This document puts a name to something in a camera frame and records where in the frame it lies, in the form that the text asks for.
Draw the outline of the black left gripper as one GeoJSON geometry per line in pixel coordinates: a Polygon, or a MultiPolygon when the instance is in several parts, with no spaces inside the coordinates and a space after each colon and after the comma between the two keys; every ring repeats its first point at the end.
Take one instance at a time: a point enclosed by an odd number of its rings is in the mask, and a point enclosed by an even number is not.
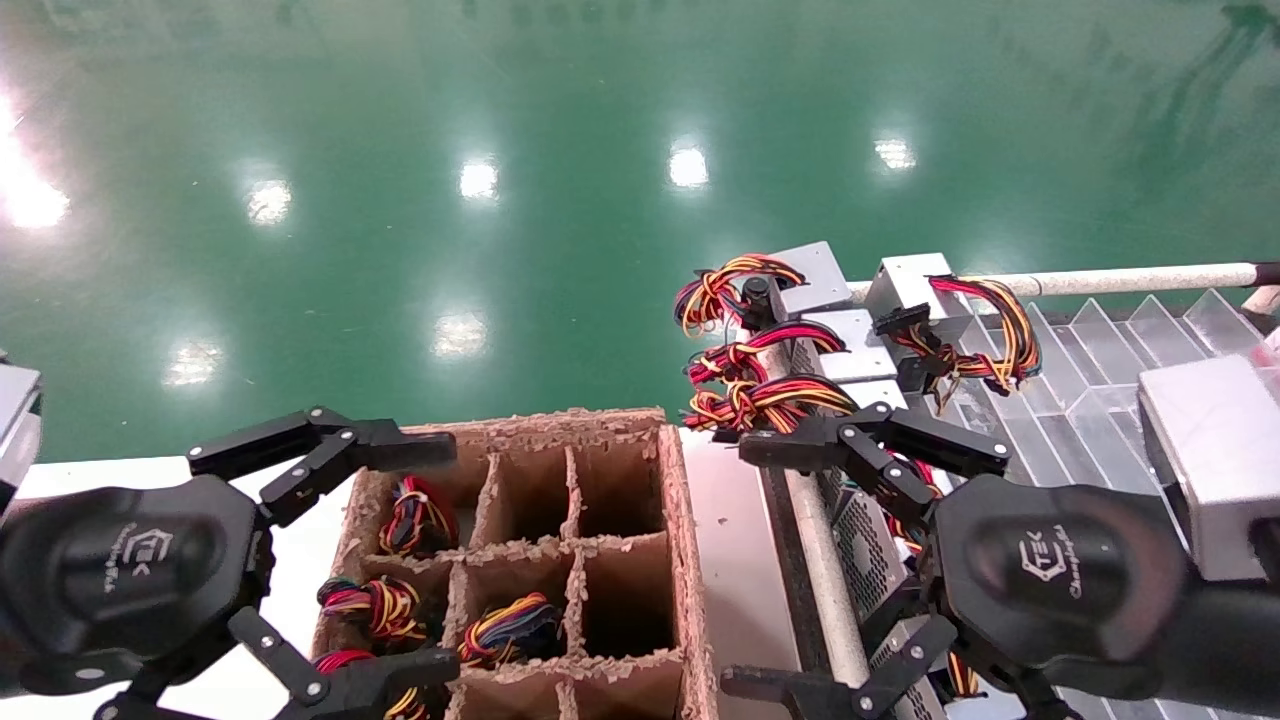
{"type": "Polygon", "coordinates": [[[273,539],[362,469],[449,466],[449,432],[328,407],[201,443],[198,477],[24,503],[3,521],[3,693],[65,696],[129,682],[99,719],[186,719],[163,693],[243,646],[287,691],[276,719],[381,719],[407,691],[460,675],[453,651],[356,659],[321,670],[266,621],[273,539]],[[257,503],[225,483],[291,461],[257,503]]]}

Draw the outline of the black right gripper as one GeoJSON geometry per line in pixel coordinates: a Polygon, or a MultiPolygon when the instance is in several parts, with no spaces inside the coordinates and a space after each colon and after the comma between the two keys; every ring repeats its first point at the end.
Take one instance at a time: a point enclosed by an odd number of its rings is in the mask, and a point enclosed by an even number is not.
{"type": "Polygon", "coordinates": [[[928,616],[858,687],[732,665],[721,689],[783,705],[795,719],[886,719],[937,657],[955,653],[1014,693],[1028,719],[1079,716],[1053,687],[1152,697],[1157,648],[1196,579],[1166,503],[1094,486],[1014,484],[998,478],[1010,455],[992,437],[887,404],[741,436],[739,457],[753,466],[840,470],[905,527],[929,523],[948,618],[928,616]],[[977,478],[940,501],[914,460],[977,478]]]}

